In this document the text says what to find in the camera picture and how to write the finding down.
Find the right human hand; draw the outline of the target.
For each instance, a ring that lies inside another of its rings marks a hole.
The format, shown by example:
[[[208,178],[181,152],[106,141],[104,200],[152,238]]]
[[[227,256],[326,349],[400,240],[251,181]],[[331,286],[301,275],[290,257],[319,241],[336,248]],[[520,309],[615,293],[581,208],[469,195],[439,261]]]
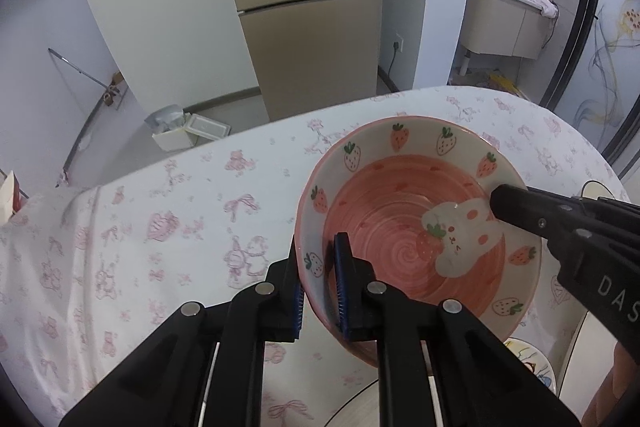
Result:
[[[600,426],[638,375],[639,365],[621,343],[616,343],[612,369],[589,403],[582,425]]]

